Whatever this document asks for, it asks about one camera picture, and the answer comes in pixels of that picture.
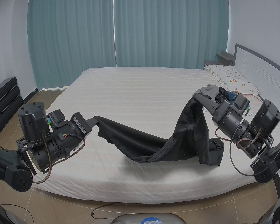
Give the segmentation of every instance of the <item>barcode label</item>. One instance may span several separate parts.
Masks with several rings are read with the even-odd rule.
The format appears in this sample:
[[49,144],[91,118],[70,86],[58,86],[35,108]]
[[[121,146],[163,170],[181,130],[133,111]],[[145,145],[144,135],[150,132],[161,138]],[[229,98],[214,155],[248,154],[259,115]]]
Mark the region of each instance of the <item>barcode label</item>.
[[76,124],[78,125],[78,127],[81,129],[81,131],[85,134],[86,130],[83,128],[83,126],[80,124],[80,122],[77,120],[76,117],[74,117],[74,121],[76,122]]

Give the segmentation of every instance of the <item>mattress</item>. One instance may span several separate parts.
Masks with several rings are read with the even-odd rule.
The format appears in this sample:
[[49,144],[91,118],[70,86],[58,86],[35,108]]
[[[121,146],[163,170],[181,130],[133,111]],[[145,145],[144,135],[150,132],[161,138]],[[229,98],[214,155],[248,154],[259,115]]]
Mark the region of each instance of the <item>mattress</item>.
[[[85,119],[95,115],[168,139],[182,109],[192,94],[207,84],[220,85],[207,70],[113,67],[91,68],[68,87],[48,108],[60,109],[70,120],[75,112]],[[251,121],[261,106],[250,100]],[[216,126],[204,111],[209,138]],[[98,137],[95,126],[86,146],[74,157],[57,164],[48,181],[36,187],[55,194],[86,200],[127,203],[169,203],[216,196],[255,182],[239,174],[229,158],[229,143],[220,166],[199,164],[194,157],[184,161],[142,164],[128,159],[113,144]],[[273,132],[279,139],[280,131]],[[233,144],[232,157],[237,168],[252,174],[252,160]],[[36,181],[44,177],[37,172]]]

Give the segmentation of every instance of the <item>curtain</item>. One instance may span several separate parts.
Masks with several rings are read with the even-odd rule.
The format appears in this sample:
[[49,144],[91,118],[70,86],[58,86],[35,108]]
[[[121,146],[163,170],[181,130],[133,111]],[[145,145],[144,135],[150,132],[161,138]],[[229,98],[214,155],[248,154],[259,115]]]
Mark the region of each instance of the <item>curtain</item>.
[[203,69],[227,48],[228,0],[115,0],[117,66]]
[[112,0],[29,0],[27,33],[38,89],[116,66]]

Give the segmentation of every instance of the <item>floral pillow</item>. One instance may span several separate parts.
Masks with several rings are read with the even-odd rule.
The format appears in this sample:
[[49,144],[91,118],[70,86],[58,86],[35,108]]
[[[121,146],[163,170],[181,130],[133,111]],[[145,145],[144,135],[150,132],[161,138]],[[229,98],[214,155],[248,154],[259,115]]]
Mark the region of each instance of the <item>floral pillow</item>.
[[245,79],[234,66],[208,65],[205,67],[227,90],[258,95],[257,88]]

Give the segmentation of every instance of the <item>wall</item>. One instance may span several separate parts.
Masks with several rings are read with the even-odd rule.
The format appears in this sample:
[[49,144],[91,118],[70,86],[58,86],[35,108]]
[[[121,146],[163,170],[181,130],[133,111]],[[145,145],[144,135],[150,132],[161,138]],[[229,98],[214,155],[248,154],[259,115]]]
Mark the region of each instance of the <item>wall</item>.
[[280,65],[280,0],[229,0],[227,52],[238,43]]
[[0,83],[16,76],[24,99],[36,83],[27,39],[28,0],[0,0]]

